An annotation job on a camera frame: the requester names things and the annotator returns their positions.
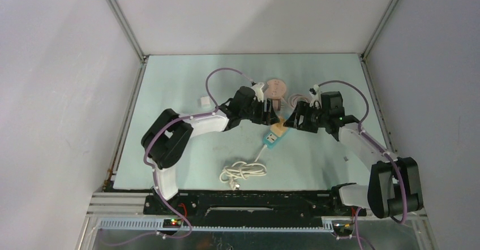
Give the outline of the beige cube adapter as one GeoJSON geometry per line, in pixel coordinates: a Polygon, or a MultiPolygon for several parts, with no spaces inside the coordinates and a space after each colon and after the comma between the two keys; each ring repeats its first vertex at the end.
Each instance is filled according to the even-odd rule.
{"type": "Polygon", "coordinates": [[[277,137],[282,137],[285,133],[288,132],[289,128],[284,126],[286,119],[279,117],[279,122],[271,125],[270,130],[277,137]]]}

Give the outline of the teal power strip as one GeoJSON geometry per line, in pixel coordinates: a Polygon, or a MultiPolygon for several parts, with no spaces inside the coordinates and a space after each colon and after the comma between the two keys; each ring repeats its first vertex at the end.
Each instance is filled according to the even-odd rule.
{"type": "Polygon", "coordinates": [[[288,128],[284,131],[270,130],[263,137],[264,146],[268,149],[273,149],[286,136],[288,132],[288,128]]]}

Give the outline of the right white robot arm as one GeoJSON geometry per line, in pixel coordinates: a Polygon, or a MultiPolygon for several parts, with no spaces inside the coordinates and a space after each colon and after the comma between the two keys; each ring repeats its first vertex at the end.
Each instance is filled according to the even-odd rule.
{"type": "Polygon", "coordinates": [[[352,151],[370,172],[368,185],[337,185],[330,210],[343,215],[354,207],[369,209],[377,218],[405,217],[423,209],[417,162],[401,158],[376,141],[353,115],[345,115],[340,92],[321,93],[319,102],[297,103],[284,126],[317,133],[319,129],[352,151]]]}

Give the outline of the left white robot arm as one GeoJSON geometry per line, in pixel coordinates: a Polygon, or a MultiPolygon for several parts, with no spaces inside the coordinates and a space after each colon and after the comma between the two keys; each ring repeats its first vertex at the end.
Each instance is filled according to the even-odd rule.
{"type": "Polygon", "coordinates": [[[241,86],[232,98],[211,112],[180,115],[173,109],[166,109],[160,114],[141,139],[143,161],[152,169],[160,210],[172,214],[179,207],[179,199],[175,196],[179,191],[175,165],[190,139],[231,130],[243,120],[264,126],[280,122],[272,99],[264,97],[260,83],[253,87],[241,86]]]}

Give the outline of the pink brown plug adapter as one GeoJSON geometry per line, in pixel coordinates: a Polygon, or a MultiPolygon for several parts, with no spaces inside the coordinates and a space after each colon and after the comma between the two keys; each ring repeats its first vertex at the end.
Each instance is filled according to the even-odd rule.
{"type": "Polygon", "coordinates": [[[282,109],[282,100],[281,99],[273,99],[272,106],[275,111],[280,111],[282,109]]]}

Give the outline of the pink round power strip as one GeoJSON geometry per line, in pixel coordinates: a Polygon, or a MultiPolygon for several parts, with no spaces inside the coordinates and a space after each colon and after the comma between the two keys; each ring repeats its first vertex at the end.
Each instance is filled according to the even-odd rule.
{"type": "Polygon", "coordinates": [[[280,100],[287,91],[286,84],[280,79],[271,79],[266,82],[267,88],[264,95],[273,100],[280,100]]]}

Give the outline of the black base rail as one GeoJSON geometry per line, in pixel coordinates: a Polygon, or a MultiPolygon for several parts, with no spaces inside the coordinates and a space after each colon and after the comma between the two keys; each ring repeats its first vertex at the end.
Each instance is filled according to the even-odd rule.
{"type": "Polygon", "coordinates": [[[150,193],[144,215],[171,215],[174,210],[190,224],[259,226],[321,225],[328,217],[353,219],[354,206],[343,205],[333,191],[197,191],[181,190],[166,204],[150,193]]]}

